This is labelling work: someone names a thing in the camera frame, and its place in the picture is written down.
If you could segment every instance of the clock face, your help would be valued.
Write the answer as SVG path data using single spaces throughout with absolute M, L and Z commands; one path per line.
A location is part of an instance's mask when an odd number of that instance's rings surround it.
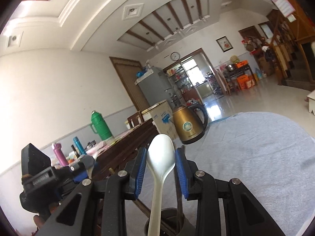
M 177 61 L 177 60 L 179 60 L 181 58 L 181 55 L 178 53 L 178 52 L 173 52 L 172 54 L 171 54 L 171 60 L 173 60 L 173 61 Z

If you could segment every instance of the spoon handle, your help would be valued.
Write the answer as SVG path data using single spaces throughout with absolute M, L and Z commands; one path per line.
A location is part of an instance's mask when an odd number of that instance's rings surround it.
M 161 225 L 161 208 L 162 208 L 162 192 L 163 182 L 154 181 L 154 191 L 151 207 L 151 215 L 149 222 L 148 236 L 159 236 Z

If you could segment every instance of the ceiling beam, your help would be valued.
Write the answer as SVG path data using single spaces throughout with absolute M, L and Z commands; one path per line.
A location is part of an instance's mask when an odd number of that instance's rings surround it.
M 154 46 L 153 42 L 150 42 L 149 40 L 147 40 L 146 38 L 142 37 L 141 35 L 136 34 L 135 32 L 132 32 L 130 29 L 126 32 L 127 34 L 130 34 L 136 38 L 138 38 L 139 40 L 146 42 L 147 44 Z
M 171 28 L 165 23 L 165 21 L 161 18 L 160 15 L 156 11 L 152 11 L 152 14 L 157 18 L 158 21 L 162 23 L 163 26 L 169 31 L 170 34 L 174 34 Z
M 175 18 L 175 20 L 176 20 L 176 22 L 178 23 L 179 27 L 180 27 L 181 29 L 184 29 L 183 24 L 182 24 L 181 21 L 179 20 L 177 14 L 176 14 L 176 12 L 175 12 L 173 6 L 170 4 L 170 2 L 168 2 L 168 3 L 166 4 L 166 6 L 167 6 L 167 7 L 169 8 L 169 10 L 171 11 L 171 14 L 172 14 L 173 17 Z
M 148 29 L 149 31 L 151 31 L 153 34 L 155 34 L 158 38 L 160 38 L 162 41 L 165 41 L 165 39 L 163 38 L 163 36 L 161 36 L 157 31 L 155 31 L 153 28 L 151 28 L 150 26 L 148 26 L 143 20 L 139 21 L 139 24 L 141 24 L 142 26 L 144 26 L 146 29 Z
M 198 15 L 202 17 L 200 0 L 196 0 L 196 3 L 197 3 Z
M 186 11 L 186 14 L 187 14 L 187 17 L 189 19 L 189 22 L 190 24 L 192 25 L 193 24 L 193 19 L 192 19 L 192 16 L 190 14 L 190 10 L 189 10 L 189 7 L 188 7 L 188 4 L 187 4 L 187 1 L 186 0 L 181 0 L 182 3 L 183 3 L 183 6 L 184 6 L 184 9 Z

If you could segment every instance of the green thermos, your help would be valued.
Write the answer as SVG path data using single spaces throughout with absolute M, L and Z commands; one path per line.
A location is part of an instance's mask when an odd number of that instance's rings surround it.
M 93 111 L 91 115 L 91 122 L 92 122 L 91 128 L 93 132 L 95 134 L 99 134 L 102 140 L 105 140 L 106 143 L 107 142 L 111 143 L 115 140 L 106 122 L 104 121 L 102 114 L 100 114 L 97 111 Z

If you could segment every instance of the kettle base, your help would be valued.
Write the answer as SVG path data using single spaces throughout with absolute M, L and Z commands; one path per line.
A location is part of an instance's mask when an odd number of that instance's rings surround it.
M 181 142 L 184 144 L 184 145 L 189 145 L 189 144 L 192 144 L 192 143 L 195 143 L 196 141 L 198 141 L 199 139 L 201 139 L 202 137 L 204 136 L 204 131 L 200 132 L 199 135 L 191 138 L 191 139 L 188 139 L 188 140 L 181 140 Z

